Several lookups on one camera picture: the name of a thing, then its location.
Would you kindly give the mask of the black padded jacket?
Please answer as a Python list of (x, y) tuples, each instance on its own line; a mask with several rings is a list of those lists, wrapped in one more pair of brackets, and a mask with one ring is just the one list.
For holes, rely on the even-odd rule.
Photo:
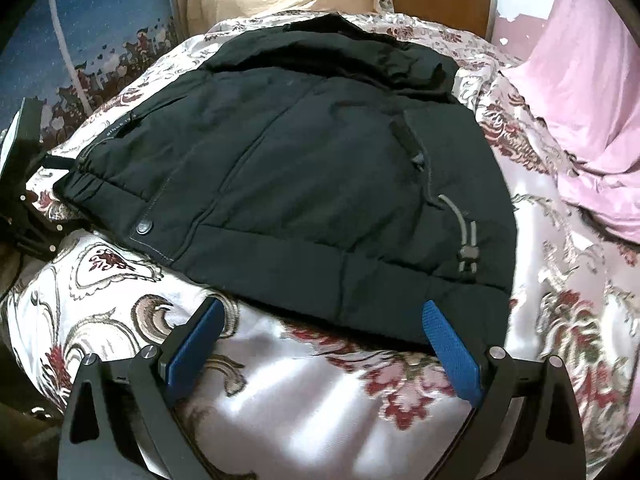
[(243, 32), (108, 127), (54, 185), (194, 282), (420, 344), (433, 301), (501, 344), (516, 223), (456, 62), (337, 15)]

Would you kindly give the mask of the floral satin bedspread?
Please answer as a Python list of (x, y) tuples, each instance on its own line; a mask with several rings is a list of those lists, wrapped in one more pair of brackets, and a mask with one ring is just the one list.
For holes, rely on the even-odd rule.
[[(357, 26), (459, 64), (454, 95), (475, 115), (508, 182), (518, 266), (506, 348), (567, 365), (594, 477), (637, 411), (639, 254), (561, 200), (570, 164), (506, 79), (516, 59), (472, 32), (402, 14)], [(206, 289), (100, 234), (78, 231), (49, 263), (1, 256), (1, 333), (39, 401), (65, 408), (81, 358), (133, 356), (184, 322)], [(261, 479), (420, 479), (469, 404), (430, 356), (364, 348), (227, 300), (230, 322), (179, 416), (218, 468)]]

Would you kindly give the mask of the blue floral wardrobe cover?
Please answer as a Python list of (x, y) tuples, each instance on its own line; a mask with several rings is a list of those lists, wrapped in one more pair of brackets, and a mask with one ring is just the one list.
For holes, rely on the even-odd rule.
[(35, 0), (1, 52), (1, 125), (36, 98), (53, 148), (180, 40), (174, 0)]

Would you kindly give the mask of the pink curtain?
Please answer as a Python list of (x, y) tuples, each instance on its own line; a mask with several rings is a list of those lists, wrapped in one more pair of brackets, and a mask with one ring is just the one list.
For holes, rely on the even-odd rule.
[(555, 0), (529, 58), (506, 73), (572, 166), (567, 203), (639, 239), (639, 47), (608, 0)]

